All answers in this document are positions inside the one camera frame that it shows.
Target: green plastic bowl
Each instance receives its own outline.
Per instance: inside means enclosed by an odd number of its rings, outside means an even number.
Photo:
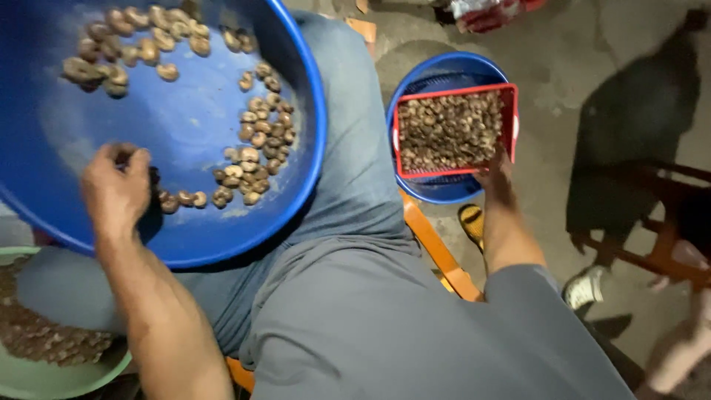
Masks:
[[[35,254],[39,247],[0,248],[0,265]],[[12,357],[0,344],[0,395],[14,399],[68,399],[89,393],[111,382],[131,362],[126,344],[112,345],[96,364],[58,367]]]

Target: grey pants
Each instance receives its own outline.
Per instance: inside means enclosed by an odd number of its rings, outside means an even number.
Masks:
[[[303,11],[293,16],[321,71],[328,108],[328,142],[313,201],[269,243],[175,274],[205,310],[225,354],[236,354],[250,328],[255,293],[290,246],[332,235],[407,236],[380,86],[363,37],[340,21]],[[64,249],[45,248],[33,258],[18,278],[18,298],[63,325],[124,332],[97,261]]]

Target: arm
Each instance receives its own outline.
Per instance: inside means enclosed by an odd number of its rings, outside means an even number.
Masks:
[[[486,172],[474,177],[486,193],[484,203],[484,260],[487,275],[517,264],[545,266],[543,252],[523,223],[510,179],[511,161],[502,146]]]
[[[116,163],[126,161],[123,172]],[[150,202],[145,149],[104,145],[82,176],[95,250],[127,322],[129,349],[149,399],[233,399],[232,384],[203,311],[139,240]]]

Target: red plastic basket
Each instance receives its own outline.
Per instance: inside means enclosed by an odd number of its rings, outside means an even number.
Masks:
[[[501,109],[501,120],[503,122],[503,126],[501,128],[501,136],[498,138],[498,141],[503,143],[506,151],[511,157],[511,162],[513,162],[516,140],[518,138],[518,87],[512,83],[497,83],[495,85],[474,86],[472,88],[407,95],[398,99],[397,106],[395,107],[395,113],[392,117],[392,146],[394,147],[395,161],[397,162],[397,174],[406,179],[441,177],[444,175],[471,174],[472,172],[477,172],[484,167],[486,164],[485,162],[463,168],[414,169],[412,171],[403,171],[400,159],[400,119],[397,116],[397,109],[400,106],[400,103],[407,102],[408,100],[438,98],[449,95],[486,93],[492,90],[498,90],[499,98],[503,101],[503,108]]]

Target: blue plastic basin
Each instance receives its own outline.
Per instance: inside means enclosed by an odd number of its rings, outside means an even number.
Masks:
[[[390,148],[392,149],[392,115],[397,99],[403,95],[507,82],[506,75],[493,61],[466,51],[440,54],[420,63],[400,81],[387,107]],[[402,190],[410,196],[434,204],[460,203],[483,191],[481,185],[469,174],[414,179],[403,179],[396,174],[395,178]]]
[[[213,263],[260,244],[303,206],[326,144],[324,95],[311,51],[277,0],[198,3],[212,30],[211,55],[194,55],[187,41],[162,53],[161,62],[175,63],[180,71],[175,83],[162,81],[142,63],[127,68],[129,94],[120,100],[101,89],[84,93],[60,79],[62,59],[75,55],[79,28],[100,18],[102,10],[129,5],[146,10],[147,1],[33,0],[1,7],[4,31],[12,34],[0,38],[0,88],[6,99],[0,111],[0,196],[25,221],[68,248],[92,255],[93,234],[79,176],[95,150],[111,141],[148,148],[165,189],[214,191],[210,171],[227,165],[225,147],[240,143],[239,115],[247,100],[267,92],[261,83],[246,94],[237,86],[259,53],[279,71],[282,93],[296,105],[298,139],[288,165],[270,178],[272,189],[256,206],[244,206],[236,192],[224,210],[210,204],[204,210],[181,208],[157,217],[148,229],[147,246],[170,268]],[[231,53],[218,30],[227,22],[252,31],[260,51]]]

